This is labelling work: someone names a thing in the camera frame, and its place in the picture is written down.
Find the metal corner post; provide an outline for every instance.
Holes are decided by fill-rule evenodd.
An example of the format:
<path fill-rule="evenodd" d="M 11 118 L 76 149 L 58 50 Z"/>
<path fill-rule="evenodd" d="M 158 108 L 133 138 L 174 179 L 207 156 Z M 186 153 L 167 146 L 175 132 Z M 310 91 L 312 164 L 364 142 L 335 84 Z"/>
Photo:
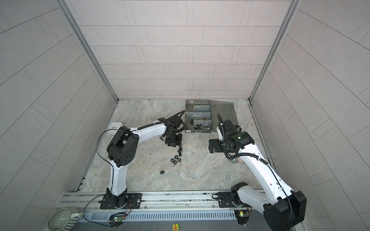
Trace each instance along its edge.
<path fill-rule="evenodd" d="M 112 89 L 112 86 L 110 85 L 106 75 L 104 74 L 104 71 L 101 69 L 100 64 L 98 63 L 94 53 L 92 52 L 90 46 L 87 44 L 87 41 L 85 37 L 83 36 L 80 27 L 77 25 L 74 17 L 71 14 L 71 11 L 69 10 L 67 4 L 64 0 L 55 0 L 57 3 L 60 11 L 62 12 L 64 18 L 66 19 L 67 23 L 71 27 L 74 35 L 76 36 L 77 40 L 81 44 L 82 48 L 84 49 L 87 57 L 91 61 L 91 64 L 93 65 L 94 69 L 96 70 L 97 74 L 100 76 L 100 78 L 103 80 L 104 85 L 108 88 L 110 94 L 112 95 L 115 102 L 118 102 L 118 97 L 115 94 L 114 90 Z"/>
<path fill-rule="evenodd" d="M 289 8 L 286 12 L 284 20 L 283 20 L 283 22 L 280 26 L 279 32 L 277 33 L 275 41 L 271 46 L 271 50 L 269 52 L 269 55 L 267 56 L 267 59 L 266 59 L 265 63 L 263 64 L 263 67 L 262 67 L 261 73 L 258 76 L 256 85 L 254 86 L 252 94 L 250 95 L 249 100 L 250 100 L 251 103 L 252 103 L 253 99 L 256 97 L 257 90 L 258 90 L 259 86 L 261 85 L 262 80 L 265 77 L 265 75 L 267 73 L 267 70 L 269 69 L 269 67 L 271 65 L 271 62 L 272 62 L 276 52 L 278 51 L 278 48 L 281 44 L 281 41 L 283 40 L 284 35 L 285 35 L 286 31 L 288 30 L 290 22 L 292 21 L 294 15 L 295 15 L 295 13 L 298 9 L 298 5 L 299 5 L 300 1 L 301 0 L 292 0 L 290 5 L 289 5 Z"/>

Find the stone floor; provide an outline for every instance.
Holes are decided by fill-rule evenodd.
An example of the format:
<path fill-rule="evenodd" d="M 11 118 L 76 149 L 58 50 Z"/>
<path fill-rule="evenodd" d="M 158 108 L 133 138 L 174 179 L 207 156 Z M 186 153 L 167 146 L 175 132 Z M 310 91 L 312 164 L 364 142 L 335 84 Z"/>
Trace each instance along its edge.
<path fill-rule="evenodd" d="M 247 131 L 261 153 L 265 156 L 261 139 L 245 99 L 221 100 L 233 102 L 239 125 Z M 185 109 L 185 100 L 119 101 L 110 122 L 121 121 L 132 128 L 152 123 L 158 118 L 168 118 Z M 113 135 L 105 134 L 99 153 L 108 159 L 106 147 Z M 136 155 L 129 164 L 127 188 L 129 191 L 158 190 L 216 190 L 230 189 L 244 181 L 253 188 L 261 188 L 256 177 L 246 164 L 230 163 L 223 153 L 209 153 L 208 140 L 217 139 L 216 132 L 185 133 L 182 139 L 182 161 L 176 165 L 170 159 L 177 154 L 178 147 L 168 147 L 158 137 L 140 143 Z M 98 155 L 81 185 L 82 192 L 104 192 L 109 184 L 111 166 Z"/>

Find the ceramic mug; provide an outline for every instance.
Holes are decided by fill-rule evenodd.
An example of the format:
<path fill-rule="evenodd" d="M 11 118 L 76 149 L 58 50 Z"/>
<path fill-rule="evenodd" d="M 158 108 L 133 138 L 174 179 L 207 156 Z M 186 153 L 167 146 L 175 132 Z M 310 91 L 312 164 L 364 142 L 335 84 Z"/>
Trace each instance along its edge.
<path fill-rule="evenodd" d="M 49 231 L 68 231 L 84 215 L 74 207 L 60 208 L 49 218 L 47 227 Z"/>

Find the tiled wall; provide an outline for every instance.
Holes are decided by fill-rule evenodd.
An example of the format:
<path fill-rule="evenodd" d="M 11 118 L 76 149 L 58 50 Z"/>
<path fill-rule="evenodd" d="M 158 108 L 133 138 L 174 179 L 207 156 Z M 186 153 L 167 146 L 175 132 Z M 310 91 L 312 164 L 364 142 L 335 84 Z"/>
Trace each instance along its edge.
<path fill-rule="evenodd" d="M 66 0 L 118 98 L 247 98 L 289 1 Z"/>
<path fill-rule="evenodd" d="M 54 0 L 0 1 L 0 230 L 39 230 L 114 100 Z"/>
<path fill-rule="evenodd" d="M 370 1 L 302 0 L 253 105 L 310 230 L 370 228 Z"/>

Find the mug handle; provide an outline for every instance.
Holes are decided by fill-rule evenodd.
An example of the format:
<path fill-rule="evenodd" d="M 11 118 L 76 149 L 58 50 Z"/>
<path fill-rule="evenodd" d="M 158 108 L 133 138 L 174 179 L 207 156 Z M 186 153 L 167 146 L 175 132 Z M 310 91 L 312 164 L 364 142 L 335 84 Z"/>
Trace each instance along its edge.
<path fill-rule="evenodd" d="M 71 219 L 75 217 L 82 217 L 84 215 L 84 212 L 75 212 L 71 214 Z"/>

